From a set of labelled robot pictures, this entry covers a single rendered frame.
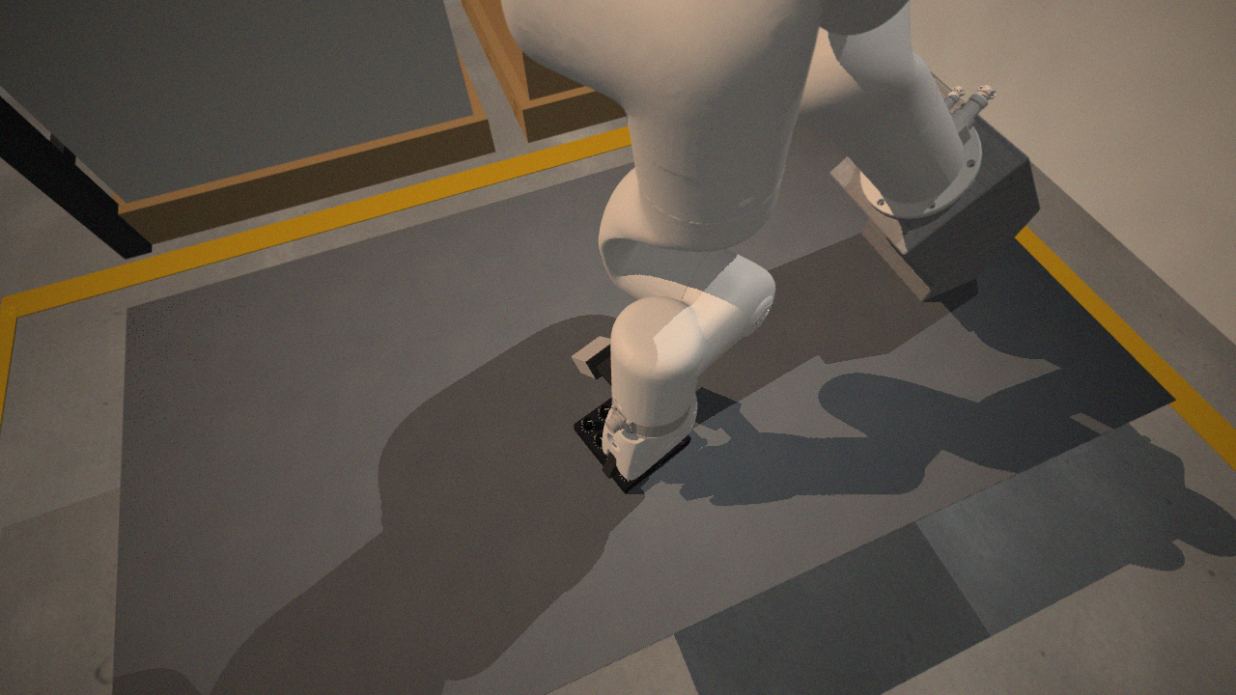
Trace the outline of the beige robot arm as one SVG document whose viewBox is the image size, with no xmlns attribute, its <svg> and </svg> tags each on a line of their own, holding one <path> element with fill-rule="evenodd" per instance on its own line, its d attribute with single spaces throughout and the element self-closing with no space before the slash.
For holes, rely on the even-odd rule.
<svg viewBox="0 0 1236 695">
<path fill-rule="evenodd" d="M 974 117 L 995 92 L 949 111 L 964 89 L 941 96 L 913 53 L 911 0 L 501 6 L 522 53 L 613 98 L 630 127 L 635 167 L 606 203 L 599 252 L 637 302 L 611 339 L 571 356 L 612 385 L 613 434 L 684 425 L 698 376 L 768 319 L 772 275 L 728 249 L 772 214 L 798 120 L 840 147 L 890 216 L 944 210 L 980 168 Z"/>
</svg>

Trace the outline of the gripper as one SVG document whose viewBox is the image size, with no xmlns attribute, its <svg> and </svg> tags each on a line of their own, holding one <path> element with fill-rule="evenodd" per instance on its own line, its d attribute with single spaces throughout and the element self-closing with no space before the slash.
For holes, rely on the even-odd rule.
<svg viewBox="0 0 1236 695">
<path fill-rule="evenodd" d="M 608 458 L 606 458 L 602 471 L 606 477 L 613 479 L 617 472 L 620 472 L 623 479 L 627 480 L 646 475 L 646 470 L 653 467 L 654 463 L 661 463 L 662 455 L 670 453 L 674 446 L 684 441 L 688 432 L 693 430 L 696 414 L 697 399 L 696 391 L 693 391 L 688 417 L 686 417 L 684 425 L 680 425 L 674 434 L 669 432 L 667 435 L 660 438 L 646 438 L 637 435 L 635 432 L 625 430 L 618 430 L 613 434 L 604 425 L 604 455 L 608 455 Z"/>
</svg>

